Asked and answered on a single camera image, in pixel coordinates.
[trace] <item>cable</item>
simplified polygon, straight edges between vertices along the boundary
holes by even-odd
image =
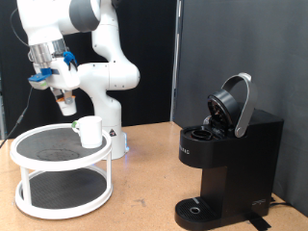
[[[290,203],[288,203],[288,202],[271,203],[269,207],[271,208],[271,207],[276,206],[276,205],[286,205],[286,206],[291,206],[291,207],[293,207],[293,205],[290,204]]]
[[[17,38],[23,43],[25,44],[26,46],[29,47],[29,45],[24,42],[23,40],[21,40],[21,38],[18,36],[17,32],[15,31],[15,29],[13,28],[13,22],[12,22],[12,18],[13,18],[13,15],[15,14],[15,12],[18,11],[18,8],[16,8],[12,13],[11,13],[11,18],[10,18],[10,22],[11,22],[11,27],[12,27],[12,30],[13,30],[13,33],[17,36]]]
[[[13,129],[11,130],[11,132],[8,134],[8,136],[6,137],[6,139],[3,140],[3,142],[1,143],[0,149],[2,148],[3,144],[10,138],[11,134],[13,133],[13,131],[16,129],[16,127],[20,124],[21,120],[22,120],[23,117],[25,116],[25,113],[27,112],[28,107],[29,107],[29,102],[30,102],[30,97],[31,97],[32,89],[33,89],[33,87],[31,87],[31,89],[30,89],[27,107],[25,108],[25,110],[22,112],[22,114],[21,114],[20,117],[18,118],[18,120],[17,120],[17,122],[16,122],[14,128],[13,128]]]

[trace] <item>black curtain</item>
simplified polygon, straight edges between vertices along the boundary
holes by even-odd
[[[0,71],[8,132],[26,107],[30,91],[27,79],[35,73],[27,56],[29,48],[15,37],[10,26],[15,8],[15,1],[0,2]],[[108,92],[122,105],[122,125],[169,121],[176,0],[122,1],[116,12],[122,50],[141,73],[135,89]],[[27,41],[18,13],[13,25]],[[92,50],[90,33],[65,36],[64,40],[79,64],[106,62]],[[93,115],[90,98],[82,90],[74,94],[77,114],[64,117],[50,89],[33,90],[28,112],[12,138],[42,125]]]
[[[207,97],[249,73],[257,109],[285,119],[273,191],[308,216],[308,2],[185,0],[174,121],[202,124]],[[244,85],[233,90],[244,101]]]

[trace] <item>wooden table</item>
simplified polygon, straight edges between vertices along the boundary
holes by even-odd
[[[199,195],[202,170],[179,161],[181,128],[165,122],[123,130],[130,151],[113,161],[111,198],[94,212],[65,220],[30,218],[15,206],[13,197],[21,177],[19,166],[10,158],[12,140],[8,141],[0,150],[0,230],[183,230],[174,221],[174,206]],[[97,165],[106,167],[105,161]],[[291,207],[275,206],[265,220],[271,231],[308,230],[307,217]],[[216,230],[256,231],[248,221]]]

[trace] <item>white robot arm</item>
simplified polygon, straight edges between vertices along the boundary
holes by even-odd
[[[106,91],[135,88],[140,81],[140,73],[121,50],[112,0],[101,1],[101,21],[92,32],[92,47],[108,63],[79,65],[79,88],[89,95],[95,115],[102,117],[104,130],[112,137],[113,159],[118,159],[128,151],[126,134],[121,130],[121,105]]]
[[[121,130],[121,105],[107,90],[128,90],[140,80],[139,70],[124,56],[119,41],[114,5],[119,0],[17,0],[20,19],[29,39],[29,58],[37,75],[29,82],[36,89],[50,89],[65,116],[76,112],[71,91],[84,90],[96,116],[113,140],[113,159],[127,151]],[[92,31],[94,51],[108,63],[75,63],[63,35]]]
[[[100,21],[99,0],[17,0],[28,36],[29,59],[37,75],[29,78],[39,90],[51,88],[64,116],[76,113],[71,91],[79,87],[77,61],[63,35],[93,31]]]

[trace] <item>coffee maker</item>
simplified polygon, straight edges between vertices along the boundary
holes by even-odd
[[[241,81],[247,87],[243,105],[230,94]],[[175,207],[175,221],[182,228],[253,223],[269,213],[283,119],[256,110],[257,97],[251,76],[232,76],[208,97],[211,116],[181,131],[180,161],[203,169],[200,196]]]

